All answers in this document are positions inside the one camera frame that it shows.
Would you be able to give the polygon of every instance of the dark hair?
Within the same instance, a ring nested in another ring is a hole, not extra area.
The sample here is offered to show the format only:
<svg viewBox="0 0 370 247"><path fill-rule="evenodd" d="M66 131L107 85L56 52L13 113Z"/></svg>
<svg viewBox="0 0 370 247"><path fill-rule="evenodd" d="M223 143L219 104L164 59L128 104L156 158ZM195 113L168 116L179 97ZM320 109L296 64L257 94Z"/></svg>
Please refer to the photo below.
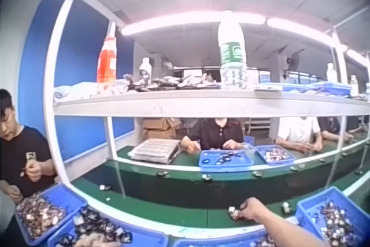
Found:
<svg viewBox="0 0 370 247"><path fill-rule="evenodd" d="M5 109L12 108L12 95L10 92L6 91L5 89L0 89L0 116L3 118L5 116Z"/></svg>

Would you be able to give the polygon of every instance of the white shelf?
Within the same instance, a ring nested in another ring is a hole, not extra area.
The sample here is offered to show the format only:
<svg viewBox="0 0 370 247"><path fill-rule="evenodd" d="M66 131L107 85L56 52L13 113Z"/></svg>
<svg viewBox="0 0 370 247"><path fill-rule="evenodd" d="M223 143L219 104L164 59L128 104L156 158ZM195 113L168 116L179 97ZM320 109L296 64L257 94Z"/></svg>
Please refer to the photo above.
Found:
<svg viewBox="0 0 370 247"><path fill-rule="evenodd" d="M370 114L353 99L270 91L174 90L57 104L55 115L113 117L282 117Z"/></svg>

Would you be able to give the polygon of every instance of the ceiling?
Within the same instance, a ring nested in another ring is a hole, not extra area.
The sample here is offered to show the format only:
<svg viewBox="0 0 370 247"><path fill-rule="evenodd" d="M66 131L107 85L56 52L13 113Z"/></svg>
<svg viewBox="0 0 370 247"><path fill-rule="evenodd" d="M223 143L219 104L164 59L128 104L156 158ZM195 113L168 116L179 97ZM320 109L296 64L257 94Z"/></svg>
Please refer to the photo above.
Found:
<svg viewBox="0 0 370 247"><path fill-rule="evenodd" d="M126 23L192 10L252 12L289 19L320 31L368 6L369 0L99 0ZM319 43L273 30L265 25L245 25L247 56L253 66L263 66L273 51L288 45L290 55L305 48L301 64L309 69L312 61L331 61L329 48ZM342 43L357 51L370 49L370 9L338 28ZM149 52L158 53L176 66L217 65L219 51L217 25L196 24L138 34L135 39Z"/></svg>

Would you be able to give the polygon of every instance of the green label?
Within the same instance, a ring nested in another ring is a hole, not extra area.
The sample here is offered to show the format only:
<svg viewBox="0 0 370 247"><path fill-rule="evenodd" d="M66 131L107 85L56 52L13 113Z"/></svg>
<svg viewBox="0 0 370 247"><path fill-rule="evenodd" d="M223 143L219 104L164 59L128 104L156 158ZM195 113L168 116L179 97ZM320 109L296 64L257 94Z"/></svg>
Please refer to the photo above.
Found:
<svg viewBox="0 0 370 247"><path fill-rule="evenodd" d="M243 63L243 54L241 44L238 42L223 43L220 46L221 64L230 62Z"/></svg>

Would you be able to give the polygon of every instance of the plastic bottle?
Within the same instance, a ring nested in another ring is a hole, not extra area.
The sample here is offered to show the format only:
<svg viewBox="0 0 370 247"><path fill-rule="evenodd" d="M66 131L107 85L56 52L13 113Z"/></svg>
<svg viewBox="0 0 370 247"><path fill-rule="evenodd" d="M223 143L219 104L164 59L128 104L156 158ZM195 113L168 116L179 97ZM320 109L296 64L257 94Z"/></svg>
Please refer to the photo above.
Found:
<svg viewBox="0 0 370 247"><path fill-rule="evenodd" d="M247 59L244 35L232 11L223 11L218 31L222 89L247 87Z"/></svg>
<svg viewBox="0 0 370 247"><path fill-rule="evenodd" d="M148 57L143 58L143 62L140 65L139 72L140 72L140 79L145 81L145 85L146 86L150 85L150 83L151 83L151 65L149 63L149 58Z"/></svg>
<svg viewBox="0 0 370 247"><path fill-rule="evenodd" d="M103 89L114 86L116 82L116 64L116 38L107 37L104 40L98 60L97 83L100 83Z"/></svg>
<svg viewBox="0 0 370 247"><path fill-rule="evenodd" d="M334 64L333 63L328 63L328 71L326 72L326 77L329 82L338 82L338 78L336 76L336 71L334 69Z"/></svg>
<svg viewBox="0 0 370 247"><path fill-rule="evenodd" d="M351 97L358 96L358 82L356 75L351 75Z"/></svg>

